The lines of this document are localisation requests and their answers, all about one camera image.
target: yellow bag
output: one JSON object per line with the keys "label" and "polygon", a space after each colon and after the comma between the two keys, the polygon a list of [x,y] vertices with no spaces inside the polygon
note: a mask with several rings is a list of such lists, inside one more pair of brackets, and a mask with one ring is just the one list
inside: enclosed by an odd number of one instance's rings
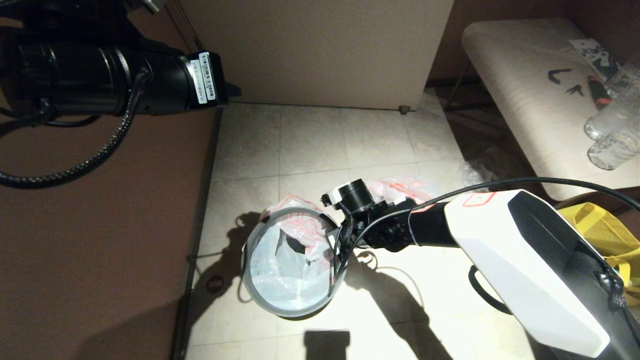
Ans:
{"label": "yellow bag", "polygon": [[615,216],[590,202],[558,212],[618,271],[628,304],[640,305],[640,241]]}

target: barcode label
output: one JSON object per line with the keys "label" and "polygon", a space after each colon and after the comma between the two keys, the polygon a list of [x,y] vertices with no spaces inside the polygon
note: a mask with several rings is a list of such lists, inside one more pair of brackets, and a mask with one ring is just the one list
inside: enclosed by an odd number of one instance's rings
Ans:
{"label": "barcode label", "polygon": [[200,60],[191,60],[191,77],[193,85],[196,88],[198,102],[200,104],[207,103],[207,96],[204,94],[204,81],[202,80],[202,70],[200,69]]}
{"label": "barcode label", "polygon": [[211,72],[211,61],[209,59],[209,53],[200,53],[200,67],[202,68],[202,75],[204,77],[204,89],[207,93],[208,100],[216,99],[216,89],[214,88],[213,73]]}

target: metal bench leg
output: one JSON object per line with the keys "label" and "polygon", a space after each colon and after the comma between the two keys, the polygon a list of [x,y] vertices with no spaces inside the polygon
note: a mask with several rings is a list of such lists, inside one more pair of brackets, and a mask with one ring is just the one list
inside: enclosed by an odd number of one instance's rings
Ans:
{"label": "metal bench leg", "polygon": [[458,76],[458,79],[456,80],[456,84],[453,86],[453,90],[451,90],[451,94],[449,94],[449,98],[447,99],[447,104],[444,106],[444,111],[449,111],[449,109],[451,109],[451,103],[453,102],[453,98],[456,96],[456,93],[460,88],[460,83],[462,83],[462,78],[464,78],[465,74],[467,73],[469,64],[471,64],[471,60],[467,59],[465,68],[460,73],[460,76]]}

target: tile floor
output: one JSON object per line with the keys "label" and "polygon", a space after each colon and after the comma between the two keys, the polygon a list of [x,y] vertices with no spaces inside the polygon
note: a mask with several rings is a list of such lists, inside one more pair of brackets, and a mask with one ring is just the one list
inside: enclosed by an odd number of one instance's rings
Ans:
{"label": "tile floor", "polygon": [[[301,321],[267,313],[241,285],[243,241],[258,213],[288,193],[321,206],[320,196],[345,181],[417,174],[444,193],[460,187],[462,163],[434,92],[407,115],[229,106],[202,231],[200,255],[206,256],[197,261],[186,358],[534,359],[520,324],[470,287],[471,262],[460,249],[374,250],[376,261],[350,265],[332,302]],[[342,221],[340,213],[328,212]],[[209,281],[212,275],[222,285]]]}

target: robotic arm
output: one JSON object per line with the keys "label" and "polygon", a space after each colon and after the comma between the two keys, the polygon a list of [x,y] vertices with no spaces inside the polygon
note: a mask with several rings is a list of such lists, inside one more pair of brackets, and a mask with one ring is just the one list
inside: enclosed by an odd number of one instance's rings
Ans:
{"label": "robotic arm", "polygon": [[[420,208],[411,199],[375,204],[362,180],[323,195],[346,219],[337,256],[344,271],[355,246],[400,251],[408,245],[460,247],[469,280],[498,310],[516,316],[560,359],[640,359],[640,325],[623,282],[557,211],[524,190],[460,195]],[[476,281],[480,271],[504,304]]]}

